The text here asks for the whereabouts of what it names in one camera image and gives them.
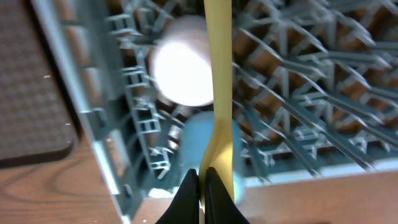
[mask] yellow utensil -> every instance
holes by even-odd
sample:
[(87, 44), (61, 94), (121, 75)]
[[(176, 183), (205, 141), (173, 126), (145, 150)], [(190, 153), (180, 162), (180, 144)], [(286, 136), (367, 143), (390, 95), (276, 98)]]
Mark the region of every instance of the yellow utensil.
[(215, 123), (200, 164), (201, 205), (205, 210), (205, 175), (214, 167), (234, 200), (232, 141), (232, 5), (231, 0), (205, 0), (213, 75)]

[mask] rubber mat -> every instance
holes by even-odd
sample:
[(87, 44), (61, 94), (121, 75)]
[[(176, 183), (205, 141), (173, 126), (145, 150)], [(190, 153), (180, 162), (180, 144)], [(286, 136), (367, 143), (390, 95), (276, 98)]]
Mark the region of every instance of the rubber mat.
[(32, 12), (0, 1), (0, 168), (60, 160), (78, 142)]

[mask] dishwasher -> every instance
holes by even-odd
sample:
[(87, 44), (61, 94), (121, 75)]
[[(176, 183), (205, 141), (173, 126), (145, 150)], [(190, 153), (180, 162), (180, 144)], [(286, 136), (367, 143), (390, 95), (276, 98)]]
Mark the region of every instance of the dishwasher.
[[(396, 170), (398, 1), (232, 4), (234, 158), (242, 161), (242, 195), (250, 187)], [(182, 164), (194, 157), (183, 155), (182, 130), (213, 110), (211, 99), (194, 104), (200, 99), (170, 100), (159, 91), (161, 80), (184, 89), (177, 98), (188, 94), (188, 84), (205, 89), (184, 75), (199, 70), (205, 78), (202, 67), (170, 60), (161, 69), (173, 77), (166, 79), (153, 68), (173, 24), (205, 21), (203, 1), (32, 5), (116, 210), (131, 223), (147, 197), (176, 192)], [(192, 30), (202, 25), (188, 24), (181, 35), (200, 42)]]

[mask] wooden surface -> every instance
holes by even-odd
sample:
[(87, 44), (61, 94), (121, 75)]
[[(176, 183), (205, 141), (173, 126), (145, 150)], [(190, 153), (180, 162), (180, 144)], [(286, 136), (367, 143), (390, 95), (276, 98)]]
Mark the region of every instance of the wooden surface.
[[(0, 171), (0, 223), (119, 223), (91, 150), (52, 164)], [(251, 223), (397, 223), (398, 173), (251, 189)], [(134, 223), (154, 223), (170, 199), (146, 200)]]

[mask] dishwasher rack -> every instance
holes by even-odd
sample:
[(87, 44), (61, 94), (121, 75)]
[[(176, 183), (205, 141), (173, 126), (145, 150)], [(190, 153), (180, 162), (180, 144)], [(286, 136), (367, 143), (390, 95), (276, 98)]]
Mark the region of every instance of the dishwasher rack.
[[(178, 186), (184, 111), (211, 110), (167, 106), (147, 69), (163, 28), (178, 16), (204, 16), (203, 3), (33, 2), (115, 206), (130, 223), (150, 189)], [(397, 2), (233, 1), (234, 39), (255, 43), (241, 55), (234, 48), (233, 63), (246, 186), (398, 168)], [(389, 17), (375, 35), (380, 13)], [(256, 65), (264, 54), (276, 62), (270, 72)]]

